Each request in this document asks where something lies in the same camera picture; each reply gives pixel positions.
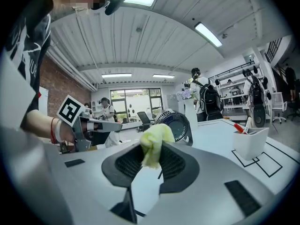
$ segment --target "white shirt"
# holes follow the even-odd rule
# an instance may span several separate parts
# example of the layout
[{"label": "white shirt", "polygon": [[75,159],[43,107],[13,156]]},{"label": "white shirt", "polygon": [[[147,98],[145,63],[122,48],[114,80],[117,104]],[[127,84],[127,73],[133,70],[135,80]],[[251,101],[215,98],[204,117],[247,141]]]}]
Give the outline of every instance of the white shirt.
[{"label": "white shirt", "polygon": [[[108,105],[106,108],[102,107],[101,108],[101,113],[109,115],[111,113],[114,113],[114,107],[112,105]],[[107,119],[109,122],[114,122],[114,118],[108,118]]]},{"label": "white shirt", "polygon": [[[197,82],[201,83],[202,85],[206,85],[209,83],[208,78],[206,77],[202,77],[201,75],[195,79]],[[196,95],[195,95],[195,100],[197,100],[197,105],[196,105],[196,112],[197,113],[202,113],[202,109],[200,107],[200,90],[201,90],[201,86],[199,86],[198,84],[192,82],[191,83],[191,89],[195,89],[196,90]]]},{"label": "white shirt", "polygon": [[[248,79],[253,83],[252,76],[249,76]],[[264,91],[263,84],[261,83],[260,80],[258,80],[258,82],[259,82],[259,85],[261,86],[262,90]],[[249,96],[250,88],[251,88],[251,83],[248,80],[246,80],[244,89],[243,89],[245,95]],[[248,97],[247,106],[250,106],[250,97]]]}]

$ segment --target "white pen holder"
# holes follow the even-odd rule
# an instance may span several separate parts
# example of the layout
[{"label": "white pen holder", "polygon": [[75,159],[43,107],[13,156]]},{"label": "white pen holder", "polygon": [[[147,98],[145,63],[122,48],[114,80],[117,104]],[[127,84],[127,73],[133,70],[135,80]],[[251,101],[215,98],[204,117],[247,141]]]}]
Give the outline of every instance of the white pen holder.
[{"label": "white pen holder", "polygon": [[252,132],[255,133],[247,135],[236,131],[233,134],[233,148],[245,160],[251,160],[261,155],[267,140],[269,128],[249,128],[248,133]]}]

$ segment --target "black t-shirt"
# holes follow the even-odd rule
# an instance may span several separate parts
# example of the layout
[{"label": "black t-shirt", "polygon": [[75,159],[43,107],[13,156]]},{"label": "black t-shirt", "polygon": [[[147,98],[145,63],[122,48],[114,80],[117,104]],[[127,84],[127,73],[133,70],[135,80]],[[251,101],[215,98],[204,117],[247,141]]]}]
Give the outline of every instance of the black t-shirt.
[{"label": "black t-shirt", "polygon": [[295,71],[291,67],[287,67],[285,70],[285,78],[288,83],[292,83],[295,80]]},{"label": "black t-shirt", "polygon": [[15,23],[5,45],[13,64],[36,92],[27,112],[38,110],[39,73],[50,46],[49,12],[52,8],[52,0],[38,0],[29,4]]}]

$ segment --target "ceiling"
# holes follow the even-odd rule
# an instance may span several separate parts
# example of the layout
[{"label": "ceiling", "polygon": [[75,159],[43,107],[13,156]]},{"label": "ceiling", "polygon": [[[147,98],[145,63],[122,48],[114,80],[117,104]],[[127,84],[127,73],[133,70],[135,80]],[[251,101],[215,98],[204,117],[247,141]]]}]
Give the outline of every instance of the ceiling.
[{"label": "ceiling", "polygon": [[[98,11],[52,13],[48,55],[90,90],[111,83],[182,83],[194,67],[206,71],[253,44],[290,34],[266,0],[154,0]],[[223,43],[216,48],[194,26],[202,22]],[[132,73],[106,78],[101,74]],[[153,74],[174,75],[173,79]]]}]

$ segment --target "woman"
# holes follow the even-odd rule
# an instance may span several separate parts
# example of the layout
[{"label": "woman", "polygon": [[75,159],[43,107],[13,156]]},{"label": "woman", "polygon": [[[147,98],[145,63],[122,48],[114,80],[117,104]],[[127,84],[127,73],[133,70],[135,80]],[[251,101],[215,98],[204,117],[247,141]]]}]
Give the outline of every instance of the woman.
[{"label": "woman", "polygon": [[[75,6],[81,4],[86,8],[99,8],[107,0],[34,0],[18,17],[12,28],[4,53],[10,57],[13,65],[19,70],[24,79],[34,89],[33,98],[21,124],[21,128],[43,138],[50,138],[53,143],[62,141],[73,142],[72,128],[57,118],[43,115],[38,110],[39,71],[50,46],[50,16],[53,8]],[[86,131],[87,124],[82,124]]]},{"label": "woman", "polygon": [[[108,122],[115,122],[114,121],[114,107],[112,105],[110,105],[110,101],[107,98],[102,98],[101,99],[101,105],[103,106],[101,109],[101,113],[103,114],[103,118],[104,120],[108,121]],[[109,136],[105,142],[105,147],[112,147],[112,146],[116,146],[119,145],[118,140],[117,140],[117,136],[115,134],[115,132],[110,132]]]}]

